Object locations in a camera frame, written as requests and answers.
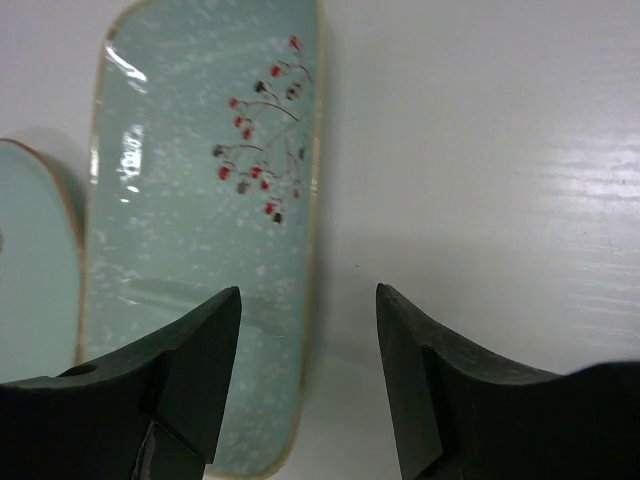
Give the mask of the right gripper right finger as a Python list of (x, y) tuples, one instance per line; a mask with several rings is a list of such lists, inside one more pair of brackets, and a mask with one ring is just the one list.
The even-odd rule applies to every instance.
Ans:
[(639, 365), (566, 375), (500, 356), (379, 284), (380, 356), (405, 479), (635, 479)]

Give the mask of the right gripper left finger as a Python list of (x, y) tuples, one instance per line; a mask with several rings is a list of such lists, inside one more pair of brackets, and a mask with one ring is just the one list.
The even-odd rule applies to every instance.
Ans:
[(201, 479), (214, 460), (241, 294), (56, 377), (1, 386), (4, 479)]

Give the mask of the teal rectangular divided plate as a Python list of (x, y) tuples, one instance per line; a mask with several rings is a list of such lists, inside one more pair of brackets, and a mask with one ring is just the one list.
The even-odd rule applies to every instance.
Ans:
[(213, 477), (292, 447), (309, 338), (323, 113), (318, 1), (139, 1), (100, 55), (81, 355), (229, 286), (242, 320)]

